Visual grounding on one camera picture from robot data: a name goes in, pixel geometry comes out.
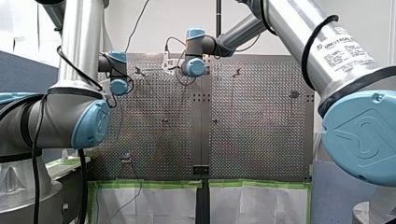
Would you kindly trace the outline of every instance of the cable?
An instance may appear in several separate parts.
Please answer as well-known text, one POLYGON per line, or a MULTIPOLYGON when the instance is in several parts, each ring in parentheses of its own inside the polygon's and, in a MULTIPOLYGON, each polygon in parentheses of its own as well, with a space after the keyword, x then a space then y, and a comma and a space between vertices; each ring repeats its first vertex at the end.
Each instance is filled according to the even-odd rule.
POLYGON ((33 223, 38 224, 38 215, 39 215, 39 207, 40 207, 40 179, 38 176, 38 167, 37 167, 37 157, 36 157, 36 148, 38 136, 40 134, 41 125, 43 123, 44 118, 44 107, 47 102, 47 95, 44 95, 40 102, 40 111, 38 114, 37 125, 35 126, 35 135, 32 144, 32 164, 33 164, 33 174, 35 178, 35 211, 33 217, 33 223))
POLYGON ((67 63, 69 64, 74 70, 76 70, 76 72, 78 72, 78 74, 81 77, 84 77, 85 79, 87 79, 88 81, 90 81, 93 85, 95 85, 99 91, 103 90, 103 87, 95 80, 93 80, 91 77, 89 77, 87 74, 85 74, 84 72, 82 72, 79 68, 77 68, 75 65, 72 64, 72 62, 70 62, 67 57, 64 55, 64 52, 62 51, 62 47, 59 46, 57 49, 57 52, 59 54, 59 56, 61 56, 61 58, 67 63))
POLYGON ((260 1, 260 13, 262 14, 262 23, 264 24, 265 28, 267 31, 269 31, 273 35, 277 35, 275 30, 271 28, 271 26, 268 24, 267 19, 265 19, 265 14, 264 14, 264 0, 260 1))
POLYGON ((256 40, 255 40, 249 47, 247 47, 247 48, 245 48, 245 49, 236 49, 235 52, 242 52, 242 51, 251 49, 251 47, 253 47, 253 46, 257 43, 257 41, 260 39, 260 35, 261 35, 261 34, 257 35, 256 40))
POLYGON ((312 48, 312 45, 314 44, 315 39, 317 38, 318 34, 320 33, 321 29, 329 24, 332 21, 338 21, 339 17, 337 15, 331 15, 326 20, 324 20, 321 24, 319 24, 315 30, 312 32, 312 35, 309 36, 308 41, 305 44, 304 51, 303 51, 303 57, 301 59, 301 70, 303 73, 303 78, 306 83, 313 91, 315 90, 314 86, 311 83, 311 80, 309 79, 308 75, 308 57, 309 57, 309 52, 312 48))
POLYGON ((174 39, 174 40, 176 40, 178 43, 182 44, 183 46, 186 46, 186 44, 185 44, 183 41, 181 41, 179 38, 174 37, 174 36, 169 36, 169 37, 168 37, 168 39, 166 40, 165 46, 168 46, 169 40, 171 40, 171 39, 174 39))
MULTIPOLYGON (((175 68, 179 68, 179 69, 180 69, 180 66, 179 66, 178 64, 180 63, 180 60, 181 60, 181 58, 183 57, 183 55, 184 55, 185 53, 186 53, 186 50, 183 50, 183 52, 180 54, 180 57, 179 57, 178 60, 177 60, 177 64, 176 64, 176 67, 175 67, 175 68)), ((189 83, 184 83, 184 82, 182 82, 182 81, 180 80, 180 78, 179 78, 179 76, 178 76, 177 74, 175 74, 175 76, 176 76, 176 79, 177 79, 178 83, 180 83, 181 85, 183 85, 183 86, 185 86, 185 87, 188 87, 188 86, 192 85, 192 83, 195 82, 195 79, 197 79, 197 78, 195 77, 195 78, 192 79, 191 82, 189 82, 189 83)))
POLYGON ((214 49, 213 49, 213 52, 212 52, 211 54, 213 55, 213 57, 214 57, 216 60, 219 60, 219 59, 221 58, 221 48, 220 48, 218 42, 216 41, 215 37, 213 37, 213 36, 211 36, 211 35, 206 35, 206 36, 209 37, 209 38, 211 38, 211 39, 213 40, 213 43, 215 44, 215 48, 218 49, 219 56, 214 55, 214 51, 215 51, 214 49))
POLYGON ((104 53, 102 53, 102 52, 99 52, 99 54, 106 58, 108 64, 110 64, 110 67, 111 67, 112 69, 114 69, 114 71, 120 73, 121 75, 123 75, 123 76, 125 76, 125 77, 128 77, 127 74, 121 72, 120 70, 118 70, 118 69, 116 68, 116 66, 114 66, 114 63, 111 62, 111 60, 108 58, 107 54, 104 54, 104 53))
POLYGON ((132 36, 134 35, 134 32, 136 32, 137 25, 139 24, 140 19, 142 18, 143 13, 145 12, 146 6, 148 5, 148 3, 149 3, 149 0, 147 0, 146 3, 145 3, 145 5, 143 6, 142 11, 140 12, 139 17, 137 18, 136 24, 134 25, 134 30, 133 30, 132 33, 129 35, 128 44, 127 44, 127 46, 126 46, 126 48, 125 48, 125 53, 128 51, 129 45, 131 44, 131 38, 132 38, 132 36))
POLYGON ((87 162, 85 161, 84 149, 78 150, 78 156, 81 163, 82 172, 82 201, 80 214, 78 216, 78 224, 84 224, 88 208, 88 170, 87 162))
MULTIPOLYGON (((132 167, 133 167, 133 169, 134 169, 134 176, 136 177, 136 179, 139 179, 139 177, 137 176, 136 168, 134 167, 133 164, 132 164, 132 167)), ((143 188, 143 180, 140 180, 140 187, 139 187, 139 191, 137 192, 137 194, 136 194, 128 203, 125 203, 123 206, 121 206, 119 209, 117 209, 116 213, 113 215, 113 217, 111 217, 110 220, 113 220, 113 218, 119 213, 119 211, 120 211, 122 208, 124 208, 124 207, 126 207, 128 204, 132 203, 132 202, 140 195, 140 192, 142 191, 142 188, 143 188)))
MULTIPOLYGON (((119 69, 117 69, 116 66, 114 65, 114 63, 111 62, 111 60, 108 58, 107 54, 104 54, 104 53, 102 53, 102 52, 99 52, 99 54, 102 55, 104 58, 106 58, 108 64, 110 64, 110 67, 111 67, 112 69, 114 69, 114 71, 118 72, 119 74, 121 74, 122 76, 124 76, 124 77, 127 78, 128 82, 131 83, 131 89, 129 89, 125 94, 131 93, 131 91, 134 90, 134 80, 133 80, 130 76, 128 76, 127 74, 122 73, 119 69)), ((106 78, 111 78, 111 77, 113 77, 113 76, 111 75, 111 73, 110 73, 109 76, 108 76, 107 73, 106 73, 106 78)))

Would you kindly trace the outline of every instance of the white label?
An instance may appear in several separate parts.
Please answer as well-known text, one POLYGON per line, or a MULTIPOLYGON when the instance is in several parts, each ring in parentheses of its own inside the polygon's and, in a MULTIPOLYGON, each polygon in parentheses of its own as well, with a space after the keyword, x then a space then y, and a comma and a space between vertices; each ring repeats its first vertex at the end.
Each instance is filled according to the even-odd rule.
POLYGON ((350 35, 337 35, 319 44, 312 50, 324 60, 330 68, 343 78, 347 71, 356 65, 373 62, 374 59, 350 35))

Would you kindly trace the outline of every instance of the robotic arm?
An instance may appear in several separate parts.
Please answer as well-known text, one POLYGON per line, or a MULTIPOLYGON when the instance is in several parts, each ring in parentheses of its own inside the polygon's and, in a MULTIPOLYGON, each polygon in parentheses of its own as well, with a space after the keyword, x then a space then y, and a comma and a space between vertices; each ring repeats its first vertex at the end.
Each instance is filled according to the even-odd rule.
POLYGON ((201 29, 187 32, 183 74, 198 77, 205 71, 203 54, 231 57, 237 47, 271 30, 321 97, 322 137, 332 159, 361 180, 396 187, 396 91, 382 84, 378 88, 396 75, 396 67, 377 63, 337 16, 327 17, 310 0, 238 2, 253 14, 226 34, 215 38, 201 29))
POLYGON ((125 53, 99 55, 108 0, 37 2, 62 32, 58 48, 62 59, 58 81, 47 94, 0 94, 0 218, 5 223, 33 223, 35 189, 40 189, 40 210, 46 211, 40 213, 40 223, 63 222, 62 185, 50 180, 41 149, 98 146, 109 119, 106 98, 128 91, 125 53), (108 85, 98 83, 98 72, 111 74, 108 85), (36 160, 32 160, 32 148, 36 148, 36 160), (39 188, 34 176, 38 176, 39 188))

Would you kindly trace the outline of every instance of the pegboard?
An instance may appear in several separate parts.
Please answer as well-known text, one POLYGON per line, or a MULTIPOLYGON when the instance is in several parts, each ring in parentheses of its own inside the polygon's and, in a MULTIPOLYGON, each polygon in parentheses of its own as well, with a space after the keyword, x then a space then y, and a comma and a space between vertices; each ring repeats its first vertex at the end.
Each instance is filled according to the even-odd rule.
POLYGON ((309 178, 314 95, 291 57, 213 62, 212 98, 211 178, 309 178))
POLYGON ((134 90, 119 97, 105 142, 89 153, 90 179, 193 179, 196 157, 211 178, 308 176, 314 98, 291 57, 212 60, 211 75, 189 87, 161 70, 162 58, 128 55, 134 90), (126 153, 133 162, 120 162, 126 153))
POLYGON ((191 87, 166 75, 161 57, 128 59, 134 89, 118 98, 105 142, 90 152, 90 179, 191 179, 191 87), (121 163, 127 153, 132 162, 121 163))

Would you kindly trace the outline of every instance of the black band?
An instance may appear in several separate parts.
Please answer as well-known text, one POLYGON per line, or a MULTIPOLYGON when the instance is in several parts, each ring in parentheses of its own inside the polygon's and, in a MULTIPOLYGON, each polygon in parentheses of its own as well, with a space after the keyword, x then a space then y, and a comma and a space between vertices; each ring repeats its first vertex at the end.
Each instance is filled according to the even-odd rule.
POLYGON ((265 28, 267 31, 269 31, 273 35, 277 35, 275 30, 271 28, 271 26, 268 24, 267 19, 265 19, 265 13, 264 13, 264 0, 260 1, 260 13, 262 14, 262 23, 264 24, 265 28))
POLYGON ((329 96, 318 108, 319 114, 324 117, 329 108, 344 96, 349 95, 352 92, 358 91, 366 86, 369 86, 383 78, 393 77, 396 75, 396 66, 386 67, 373 72, 372 74, 366 75, 356 79, 354 82, 346 85, 341 90, 337 91, 333 95, 329 96))
POLYGON ((202 55, 199 55, 199 54, 185 54, 185 56, 192 56, 192 57, 202 58, 202 55))
POLYGON ((320 33, 321 29, 332 21, 338 21, 338 19, 339 19, 339 17, 337 15, 332 15, 332 16, 328 17, 326 20, 324 20, 321 24, 319 24, 315 28, 314 32, 312 32, 312 35, 309 36, 309 39, 305 44, 305 48, 303 51, 303 58, 301 59, 301 70, 303 72, 303 78, 304 78, 306 85, 308 85, 312 90, 315 90, 315 88, 312 85, 311 80, 309 80, 308 70, 307 70, 309 52, 311 50, 312 45, 314 44, 315 39, 317 38, 318 34, 320 33))
POLYGON ((78 88, 56 87, 56 88, 51 88, 48 90, 48 94, 56 94, 56 93, 85 95, 85 96, 91 96, 91 97, 99 99, 99 100, 103 99, 103 95, 96 91, 89 91, 89 90, 78 89, 78 88))
POLYGON ((30 137, 29 134, 29 118, 30 118, 30 112, 32 112, 32 108, 35 102, 31 102, 26 104, 23 107, 22 115, 21 115, 21 135, 23 138, 24 143, 28 147, 32 147, 32 138, 30 137))
MULTIPOLYGON (((41 149, 36 150, 37 157, 41 156, 42 154, 43 154, 43 151, 41 149)), ((17 154, 17 155, 2 156, 2 157, 0 157, 0 163, 6 163, 6 162, 12 162, 12 161, 25 161, 25 160, 30 160, 30 159, 32 159, 32 152, 26 152, 26 153, 17 154)))

